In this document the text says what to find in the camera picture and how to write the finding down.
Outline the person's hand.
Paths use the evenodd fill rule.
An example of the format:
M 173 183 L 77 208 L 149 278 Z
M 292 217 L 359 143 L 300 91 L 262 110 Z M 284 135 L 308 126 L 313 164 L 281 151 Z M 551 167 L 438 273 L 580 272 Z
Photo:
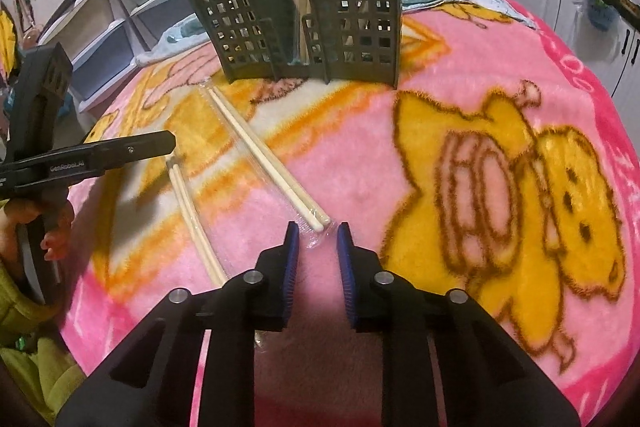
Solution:
M 10 199 L 1 207 L 1 262 L 7 268 L 21 268 L 17 227 L 43 225 L 39 246 L 46 261 L 63 259 L 70 249 L 70 230 L 75 219 L 72 204 L 66 200 L 58 209 L 43 207 L 28 199 Z

